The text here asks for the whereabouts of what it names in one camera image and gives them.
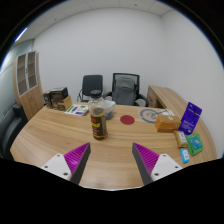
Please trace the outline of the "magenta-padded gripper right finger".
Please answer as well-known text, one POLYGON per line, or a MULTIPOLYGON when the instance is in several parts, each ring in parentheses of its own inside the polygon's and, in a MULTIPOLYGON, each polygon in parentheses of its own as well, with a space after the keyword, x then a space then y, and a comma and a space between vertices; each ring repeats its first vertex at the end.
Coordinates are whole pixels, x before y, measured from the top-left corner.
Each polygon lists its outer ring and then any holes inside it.
POLYGON ((157 154, 137 143, 132 145, 132 153, 144 185, 182 169, 168 154, 157 154))

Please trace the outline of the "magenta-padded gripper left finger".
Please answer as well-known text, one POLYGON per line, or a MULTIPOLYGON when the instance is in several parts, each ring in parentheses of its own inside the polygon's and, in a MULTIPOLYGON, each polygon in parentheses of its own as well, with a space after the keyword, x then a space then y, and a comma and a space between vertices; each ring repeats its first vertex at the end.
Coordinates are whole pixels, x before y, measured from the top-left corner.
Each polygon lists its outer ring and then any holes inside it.
POLYGON ((42 166, 42 169, 79 184, 90 153, 90 143, 85 143, 66 154, 56 154, 42 166))

